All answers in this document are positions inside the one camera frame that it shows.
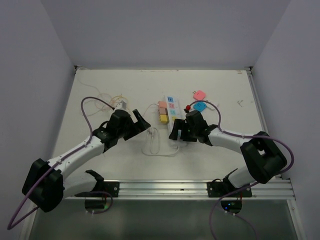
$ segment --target purple cable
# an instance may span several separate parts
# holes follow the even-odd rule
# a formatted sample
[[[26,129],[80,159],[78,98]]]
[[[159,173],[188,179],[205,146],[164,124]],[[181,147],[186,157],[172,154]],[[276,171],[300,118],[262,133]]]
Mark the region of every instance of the purple cable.
[[[276,138],[273,138],[273,137],[271,137],[271,136],[240,135],[240,134],[235,134],[235,133],[232,133],[232,132],[228,132],[228,131],[222,130],[222,128],[221,128],[221,118],[222,118],[222,117],[221,117],[221,112],[219,111],[219,109],[217,108],[217,106],[215,106],[214,104],[212,104],[211,102],[206,101],[206,100],[197,100],[197,101],[194,101],[194,102],[192,102],[189,106],[191,107],[193,104],[198,103],[198,102],[207,103],[207,104],[209,104],[209,105],[211,105],[212,107],[215,108],[215,110],[217,111],[218,116],[219,116],[218,129],[219,129],[221,132],[223,132],[223,133],[225,133],[225,134],[227,134],[227,135],[233,136],[233,137],[244,138],[244,139],[268,139],[268,140],[275,141],[275,142],[281,144],[282,146],[284,146],[284,147],[288,150],[288,152],[289,152],[289,154],[290,154],[291,162],[290,162],[290,164],[288,165],[288,167],[286,167],[284,170],[280,171],[278,174],[283,174],[283,173],[285,173],[286,171],[288,171],[288,170],[294,165],[294,163],[295,163],[294,153],[293,153],[293,151],[290,149],[290,147],[289,147],[287,144],[285,144],[283,141],[278,140],[278,139],[276,139]],[[210,211],[210,214],[209,214],[209,226],[210,226],[211,234],[212,234],[212,236],[213,236],[214,239],[217,239],[217,236],[216,236],[216,234],[214,233],[214,230],[213,230],[213,227],[212,227],[212,215],[213,215],[213,213],[214,213],[215,208],[216,208],[217,205],[220,203],[220,201],[221,201],[222,199],[224,199],[224,198],[232,195],[232,194],[236,194],[236,193],[238,193],[238,192],[241,192],[241,191],[244,190],[244,189],[251,188],[251,187],[253,187],[253,186],[257,185],[257,184],[258,184],[258,182],[254,182],[254,183],[252,183],[252,184],[249,185],[249,186],[241,187],[241,188],[239,188],[239,189],[237,189],[237,190],[235,190],[235,191],[233,191],[233,192],[230,192],[230,193],[228,193],[228,194],[226,194],[226,195],[223,195],[222,197],[220,197],[220,198],[216,201],[216,203],[213,205],[213,207],[212,207],[212,209],[211,209],[211,211]],[[246,219],[244,219],[243,217],[241,217],[241,216],[239,216],[239,215],[238,215],[238,217],[239,217],[240,219],[244,220],[246,223],[248,223],[248,224],[251,226],[251,228],[252,228],[253,231],[254,231],[255,238],[258,239],[258,233],[257,233],[256,229],[254,228],[254,226],[253,226],[249,221],[247,221]]]
[[[104,103],[105,105],[109,106],[111,109],[115,109],[113,106],[111,106],[110,104],[106,103],[105,101],[94,97],[94,96],[86,96],[84,99],[82,99],[81,101],[81,112],[82,115],[86,121],[86,123],[88,124],[89,130],[90,130],[90,137],[88,139],[88,141],[86,143],[84,143],[83,145],[81,145],[80,147],[76,148],[75,150],[69,152],[68,154],[64,155],[60,161],[57,161],[52,167],[50,167],[36,182],[35,184],[30,188],[30,190],[27,192],[27,194],[24,196],[23,200],[21,201],[21,203],[19,204],[19,206],[17,207],[17,209],[15,210],[14,214],[12,215],[9,224],[7,226],[7,230],[11,230],[13,229],[15,226],[17,226],[19,223],[21,223],[26,217],[28,217],[30,214],[32,214],[34,211],[36,211],[39,207],[36,206],[35,208],[33,208],[30,212],[28,212],[26,215],[24,215],[23,217],[21,217],[19,220],[17,220],[14,223],[14,220],[16,219],[17,215],[19,214],[19,212],[21,211],[22,207],[24,206],[24,204],[26,203],[27,199],[30,197],[31,193],[35,190],[35,188],[39,185],[39,183],[53,170],[55,169],[56,166],[58,166],[59,164],[61,164],[64,160],[66,160],[66,158],[70,157],[72,154],[78,152],[79,150],[83,149],[86,145],[88,145],[93,137],[93,131],[92,131],[92,126],[88,120],[88,117],[85,113],[84,110],[84,101],[87,99],[94,99],[97,101],[100,101],[102,103]]]
[[[251,188],[251,187],[253,187],[253,186],[257,185],[257,184],[258,184],[258,182],[256,181],[256,182],[252,183],[252,184],[249,185],[249,186],[243,186],[243,187],[241,187],[241,188],[239,188],[239,189],[237,189],[237,190],[235,190],[235,191],[232,191],[232,192],[229,192],[229,193],[226,194],[226,195],[223,195],[222,197],[220,197],[220,198],[216,201],[216,203],[215,203],[215,204],[213,205],[213,207],[211,208],[210,214],[209,214],[210,231],[211,231],[211,234],[212,234],[212,236],[213,236],[214,239],[218,239],[218,238],[217,238],[217,235],[216,235],[215,232],[214,232],[214,229],[212,228],[212,215],[213,215],[213,213],[214,213],[215,208],[216,208],[216,207],[218,206],[218,204],[220,203],[220,201],[221,201],[222,199],[230,196],[230,195],[236,194],[236,193],[238,193],[239,191],[245,190],[245,189],[247,189],[247,188]],[[258,233],[257,233],[254,225],[253,225],[251,222],[249,222],[249,221],[248,221],[247,219],[245,219],[243,216],[240,216],[240,215],[238,215],[238,214],[236,214],[235,217],[237,217],[237,218],[245,221],[245,222],[252,228],[252,230],[254,231],[255,239],[259,239]]]

